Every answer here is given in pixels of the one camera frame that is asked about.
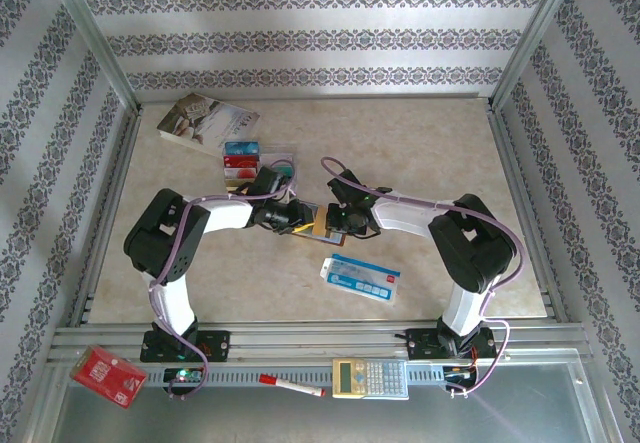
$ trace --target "striped wall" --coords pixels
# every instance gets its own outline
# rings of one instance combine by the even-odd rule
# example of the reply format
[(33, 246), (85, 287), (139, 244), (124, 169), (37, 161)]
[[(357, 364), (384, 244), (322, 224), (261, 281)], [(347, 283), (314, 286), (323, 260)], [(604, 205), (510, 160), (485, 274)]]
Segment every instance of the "striped wall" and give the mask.
[(564, 304), (640, 441), (640, 0), (563, 0), (502, 109)]
[(489, 96), (540, 0), (86, 0), (141, 101)]
[(8, 442), (28, 415), (52, 330), (73, 305), (124, 107), (61, 0), (0, 0), (0, 68), (0, 442)]

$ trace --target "purple wire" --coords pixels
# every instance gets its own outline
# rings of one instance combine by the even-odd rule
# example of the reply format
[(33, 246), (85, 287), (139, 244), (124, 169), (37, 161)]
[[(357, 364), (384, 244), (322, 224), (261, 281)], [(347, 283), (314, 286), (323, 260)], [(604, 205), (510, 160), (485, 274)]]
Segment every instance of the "purple wire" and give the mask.
[[(194, 353), (196, 353), (202, 359), (202, 362), (204, 364), (200, 383), (198, 383), (198, 385), (195, 388), (189, 391), (189, 393), (180, 395), (181, 400), (186, 400), (187, 398), (192, 397), (205, 385), (207, 380), (207, 375), (209, 374), (209, 360), (207, 360), (206, 355), (197, 346), (190, 343), (189, 341), (184, 339), (181, 335), (179, 335), (171, 327), (169, 322), (162, 317), (162, 313), (156, 302), (157, 287), (160, 284), (160, 282), (164, 281), (164, 279), (167, 277), (167, 275), (169, 274), (169, 271), (171, 270), (171, 266), (173, 265), (173, 262), (176, 259), (176, 255), (178, 254), (178, 250), (180, 249), (180, 243), (182, 243), (182, 235), (184, 234), (184, 228), (187, 223), (187, 217), (189, 216), (189, 212), (191, 211), (191, 208), (193, 208), (197, 204), (204, 203), (205, 201), (214, 201), (214, 200), (257, 201), (257, 200), (267, 200), (269, 198), (276, 198), (285, 194), (287, 191), (289, 191), (289, 189), (291, 188), (291, 185), (293, 184), (294, 178), (296, 176), (296, 171), (295, 171), (295, 167), (289, 160), (284, 160), (284, 159), (277, 160), (274, 162), (274, 164), (282, 161), (291, 165), (293, 175), (291, 176), (291, 179), (287, 182), (287, 184), (282, 188), (280, 188), (278, 191), (275, 191), (273, 193), (268, 193), (266, 195), (255, 195), (255, 196), (232, 195), (232, 194), (209, 195), (209, 196), (202, 196), (200, 198), (195, 198), (194, 200), (191, 200), (189, 203), (187, 203), (187, 205), (184, 207), (184, 211), (182, 212), (182, 217), (180, 218), (180, 223), (178, 224), (178, 228), (176, 230), (176, 237), (174, 239), (173, 247), (171, 248), (171, 253), (169, 253), (169, 257), (167, 258), (167, 261), (164, 264), (164, 268), (162, 268), (162, 271), (160, 272), (158, 277), (149, 284), (149, 303), (151, 304), (151, 309), (155, 313), (158, 320), (161, 323), (163, 323), (163, 327), (169, 331), (171, 336), (173, 336), (180, 343), (182, 343), (186, 347), (190, 348)], [(167, 390), (170, 398), (173, 398), (175, 396), (175, 393), (171, 391), (174, 382), (175, 380), (172, 380), (169, 383), (169, 388)]]
[(373, 190), (371, 188), (368, 188), (366, 186), (363, 185), (358, 185), (357, 183), (354, 183), (352, 181), (347, 180), (346, 178), (343, 178), (342, 176), (340, 176), (339, 174), (337, 174), (335, 171), (333, 171), (331, 168), (329, 168), (329, 166), (327, 165), (327, 162), (330, 161), (332, 163), (337, 164), (338, 166), (340, 166), (340, 168), (342, 168), (342, 170), (346, 170), (347, 167), (344, 166), (344, 164), (335, 159), (332, 158), (330, 156), (324, 156), (320, 159), (320, 164), (322, 165), (322, 167), (334, 178), (336, 178), (338, 181), (341, 181), (342, 183), (345, 183), (349, 186), (352, 186), (353, 188), (357, 188), (358, 190), (362, 190), (366, 193), (369, 193), (371, 195), (377, 196), (378, 198), (384, 198), (386, 200), (392, 200), (392, 201), (397, 201), (398, 203), (408, 203), (411, 205), (417, 205), (417, 206), (423, 206), (425, 208), (438, 208), (438, 209), (443, 209), (443, 210), (447, 210), (447, 211), (457, 211), (458, 213), (462, 213), (463, 215), (467, 215), (467, 216), (472, 216), (474, 218), (478, 218), (482, 221), (486, 221), (487, 223), (495, 226), (496, 228), (498, 228), (499, 230), (503, 231), (513, 242), (514, 246), (516, 247), (516, 251), (518, 253), (518, 255), (520, 256), (520, 261), (518, 262), (518, 266), (516, 267), (515, 270), (513, 270), (513, 272), (506, 276), (505, 278), (503, 278), (502, 280), (500, 280), (497, 283), (494, 283), (493, 285), (491, 285), (491, 287), (489, 288), (489, 292), (487, 293), (487, 296), (485, 297), (484, 301), (482, 302), (482, 306), (480, 307), (480, 316), (482, 317), (482, 319), (484, 321), (487, 322), (497, 322), (497, 323), (502, 323), (505, 326), (505, 330), (506, 330), (506, 334), (505, 334), (505, 338), (504, 341), (502, 342), (502, 345), (500, 346), (500, 350), (498, 351), (496, 357), (494, 358), (493, 362), (491, 363), (491, 365), (489, 366), (489, 368), (487, 369), (487, 372), (484, 374), (484, 376), (478, 381), (476, 382), (475, 385), (473, 385), (471, 388), (466, 389), (460, 385), (455, 385), (453, 383), (448, 383), (450, 386), (454, 386), (454, 387), (459, 387), (459, 389), (462, 389), (463, 391), (457, 394), (462, 394), (462, 393), (473, 393), (475, 390), (477, 390), (478, 388), (480, 388), (486, 381), (487, 379), (491, 376), (491, 374), (493, 373), (493, 370), (496, 368), (496, 365), (498, 364), (498, 361), (500, 360), (500, 358), (502, 357), (502, 354), (504, 353), (504, 350), (507, 347), (507, 343), (509, 342), (509, 336), (511, 335), (511, 328), (509, 327), (509, 323), (506, 320), (500, 320), (500, 319), (488, 319), (484, 317), (484, 311), (487, 308), (487, 305), (489, 304), (489, 300), (491, 299), (491, 297), (493, 296), (495, 290), (511, 283), (513, 280), (515, 280), (516, 278), (518, 278), (518, 276), (520, 276), (520, 274), (522, 273), (522, 270), (524, 269), (524, 265), (525, 265), (525, 259), (524, 259), (524, 254), (525, 254), (525, 248), (524, 245), (522, 244), (522, 241), (520, 241), (520, 238), (518, 238), (518, 236), (511, 231), (511, 229), (504, 225), (503, 223), (500, 223), (498, 220), (496, 220), (495, 218), (491, 218), (490, 216), (487, 216), (483, 213), (479, 213), (477, 211), (474, 210), (469, 210), (467, 208), (460, 208), (459, 206), (454, 206), (454, 205), (447, 205), (447, 204), (443, 204), (443, 203), (438, 203), (438, 202), (434, 202), (434, 201), (428, 201), (428, 200), (419, 200), (416, 198), (408, 198), (405, 196), (392, 196), (389, 194), (385, 194), (385, 193), (380, 193), (379, 191)]

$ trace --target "purple cable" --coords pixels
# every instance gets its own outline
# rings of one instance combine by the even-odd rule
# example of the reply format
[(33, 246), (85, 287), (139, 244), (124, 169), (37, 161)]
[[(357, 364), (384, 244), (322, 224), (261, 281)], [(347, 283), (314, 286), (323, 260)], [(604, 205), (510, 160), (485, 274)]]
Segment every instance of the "purple cable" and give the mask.
[(508, 226), (504, 225), (503, 223), (500, 223), (498, 220), (496, 220), (495, 218), (491, 218), (490, 216), (487, 216), (483, 213), (479, 213), (477, 211), (474, 210), (469, 210), (467, 208), (460, 208), (459, 206), (454, 206), (454, 205), (446, 205), (446, 204), (441, 204), (438, 202), (433, 202), (433, 201), (427, 201), (427, 200), (419, 200), (416, 198), (408, 198), (408, 197), (404, 197), (404, 196), (392, 196), (392, 195), (388, 195), (385, 193), (380, 193), (379, 191), (373, 190), (371, 188), (368, 188), (366, 186), (363, 185), (358, 185), (357, 183), (354, 183), (352, 181), (347, 180), (346, 178), (343, 178), (342, 176), (340, 176), (339, 174), (337, 174), (335, 171), (333, 171), (331, 168), (329, 168), (329, 166), (327, 165), (327, 162), (330, 161), (332, 163), (337, 164), (338, 166), (340, 166), (340, 168), (342, 168), (342, 170), (346, 170), (347, 167), (344, 166), (344, 164), (335, 159), (332, 158), (330, 156), (324, 156), (320, 159), (320, 164), (322, 165), (322, 167), (334, 178), (336, 178), (338, 181), (341, 181), (342, 183), (345, 183), (349, 186), (352, 186), (353, 188), (357, 188), (358, 190), (362, 190), (366, 193), (369, 193), (371, 195), (377, 196), (378, 198), (384, 198), (386, 200), (392, 200), (392, 201), (397, 201), (399, 203), (408, 203), (411, 205), (417, 205), (417, 206), (423, 206), (425, 208), (439, 208), (439, 209), (443, 209), (443, 210), (447, 210), (447, 211), (456, 211), (458, 213), (462, 213), (463, 215), (467, 215), (467, 216), (472, 216), (474, 218), (478, 218), (482, 221), (486, 221), (487, 223), (495, 226), (496, 228), (498, 228), (499, 230), (503, 231), (513, 242), (514, 246), (516, 247), (516, 251), (518, 253), (518, 255), (520, 256), (520, 261), (518, 262), (518, 266), (516, 267), (515, 270), (513, 270), (513, 272), (508, 275), (507, 277), (503, 278), (502, 280), (500, 280), (497, 283), (494, 283), (493, 285), (491, 285), (491, 287), (489, 287), (489, 292), (487, 293), (487, 296), (485, 297), (484, 301), (482, 302), (482, 306), (480, 307), (480, 316), (482, 317), (483, 321), (487, 321), (487, 322), (497, 322), (497, 323), (502, 323), (505, 326), (505, 330), (506, 330), (506, 334), (505, 334), (505, 338), (504, 341), (502, 342), (502, 346), (500, 346), (500, 350), (498, 351), (495, 359), (493, 360), (493, 362), (491, 363), (491, 365), (489, 366), (489, 368), (487, 369), (487, 372), (484, 374), (484, 376), (478, 381), (476, 382), (475, 385), (473, 385), (471, 388), (466, 389), (460, 385), (455, 385), (453, 383), (449, 383), (450, 386), (454, 386), (454, 387), (458, 387), (459, 389), (462, 389), (463, 391), (457, 394), (468, 394), (468, 393), (472, 393), (475, 390), (477, 390), (478, 388), (480, 388), (486, 381), (487, 379), (491, 376), (491, 374), (493, 373), (493, 370), (495, 369), (496, 365), (498, 364), (498, 361), (500, 360), (500, 358), (502, 357), (502, 354), (504, 353), (504, 350), (507, 347), (507, 343), (509, 341), (509, 336), (511, 335), (511, 328), (509, 327), (509, 323), (505, 320), (500, 320), (500, 319), (488, 319), (488, 318), (484, 318), (484, 311), (487, 308), (487, 305), (489, 304), (489, 300), (491, 299), (491, 297), (493, 296), (495, 290), (511, 283), (513, 280), (515, 280), (516, 278), (518, 278), (518, 276), (520, 276), (520, 274), (522, 273), (522, 270), (524, 269), (524, 265), (525, 265), (525, 259), (524, 259), (524, 254), (525, 254), (525, 248), (524, 245), (522, 244), (522, 242), (520, 241), (520, 238), (518, 238), (518, 236), (511, 231), (511, 229), (509, 229)]
[[(207, 381), (207, 375), (209, 374), (209, 360), (207, 360), (206, 355), (197, 346), (190, 343), (189, 341), (184, 339), (181, 335), (179, 335), (171, 327), (169, 322), (162, 317), (162, 313), (160, 311), (160, 308), (158, 308), (158, 304), (156, 302), (155, 292), (157, 291), (157, 287), (160, 284), (160, 282), (164, 281), (164, 279), (167, 277), (167, 275), (169, 274), (169, 271), (171, 270), (171, 266), (173, 265), (173, 262), (176, 259), (176, 255), (178, 254), (178, 250), (180, 249), (180, 243), (182, 243), (182, 235), (184, 234), (184, 228), (187, 223), (187, 216), (189, 215), (191, 208), (193, 208), (195, 205), (199, 203), (204, 203), (205, 201), (214, 201), (214, 200), (256, 201), (256, 200), (267, 200), (269, 198), (276, 198), (281, 195), (284, 195), (287, 191), (289, 191), (289, 188), (291, 188), (291, 185), (294, 182), (294, 178), (296, 177), (296, 171), (293, 164), (288, 160), (284, 160), (284, 159), (277, 160), (274, 162), (274, 164), (280, 163), (282, 161), (291, 165), (291, 168), (293, 170), (293, 175), (291, 176), (291, 179), (287, 182), (287, 184), (282, 188), (280, 188), (278, 191), (275, 191), (273, 193), (269, 193), (266, 195), (256, 195), (256, 196), (232, 195), (232, 194), (209, 195), (209, 196), (202, 196), (200, 198), (195, 198), (194, 200), (191, 200), (189, 203), (187, 203), (187, 205), (184, 207), (184, 211), (182, 212), (182, 217), (180, 218), (180, 223), (178, 224), (178, 228), (176, 230), (176, 237), (173, 243), (173, 247), (171, 248), (171, 253), (169, 253), (169, 257), (167, 258), (167, 261), (164, 264), (164, 268), (162, 268), (162, 271), (160, 272), (158, 277), (149, 284), (149, 303), (151, 304), (151, 309), (155, 313), (156, 317), (163, 324), (164, 329), (168, 330), (171, 336), (173, 336), (180, 343), (182, 343), (183, 345), (191, 349), (194, 353), (196, 353), (202, 359), (202, 362), (203, 362), (203, 369), (202, 369), (203, 371), (202, 371), (202, 378), (200, 379), (200, 383), (198, 383), (198, 385), (195, 388), (189, 391), (189, 393), (180, 395), (180, 399), (183, 401), (186, 400), (187, 398), (192, 397), (205, 385)], [(173, 398), (175, 396), (175, 393), (171, 391), (174, 382), (175, 380), (171, 380), (171, 382), (169, 383), (169, 388), (167, 390), (170, 398)]]

